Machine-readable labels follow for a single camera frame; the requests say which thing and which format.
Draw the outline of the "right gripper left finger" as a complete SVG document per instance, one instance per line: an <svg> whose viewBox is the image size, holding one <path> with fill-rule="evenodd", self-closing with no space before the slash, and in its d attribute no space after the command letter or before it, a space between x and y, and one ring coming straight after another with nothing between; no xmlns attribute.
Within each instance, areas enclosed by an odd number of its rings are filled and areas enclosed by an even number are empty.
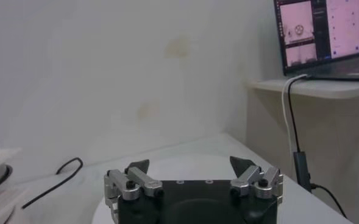
<svg viewBox="0 0 359 224"><path fill-rule="evenodd" d="M147 197L163 196L163 182L147 175L149 160L130 163L124 171L108 170L104 175L104 195L106 199L137 200L141 194Z"/></svg>

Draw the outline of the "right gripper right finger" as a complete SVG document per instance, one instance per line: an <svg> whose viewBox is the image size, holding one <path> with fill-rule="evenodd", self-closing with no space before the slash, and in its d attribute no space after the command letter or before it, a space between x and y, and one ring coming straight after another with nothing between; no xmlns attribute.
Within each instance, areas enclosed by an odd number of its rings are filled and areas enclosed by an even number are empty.
<svg viewBox="0 0 359 224"><path fill-rule="evenodd" d="M269 200L283 198L283 174L280 169L270 167L263 170L249 159L231 156L229 158L236 178L230 181L230 188L239 197L250 194L256 198Z"/></svg>

